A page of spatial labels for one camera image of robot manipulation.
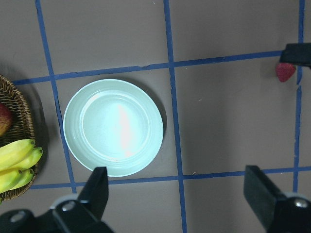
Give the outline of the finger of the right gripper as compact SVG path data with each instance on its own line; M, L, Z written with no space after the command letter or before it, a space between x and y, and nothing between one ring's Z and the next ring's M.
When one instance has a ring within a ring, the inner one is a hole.
M311 67L311 44L290 43L281 52L279 61L302 67Z

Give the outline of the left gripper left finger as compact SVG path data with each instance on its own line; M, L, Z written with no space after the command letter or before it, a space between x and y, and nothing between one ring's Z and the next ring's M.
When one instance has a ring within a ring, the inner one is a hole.
M8 211L0 216L2 233L112 233L102 221L109 196L106 167L93 170L83 190L40 216L28 209Z

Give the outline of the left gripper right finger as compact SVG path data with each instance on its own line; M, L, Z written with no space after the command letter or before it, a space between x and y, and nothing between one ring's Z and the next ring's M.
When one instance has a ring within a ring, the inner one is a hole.
M258 166L245 167L243 194L267 233L311 231L311 201L298 193L282 192Z

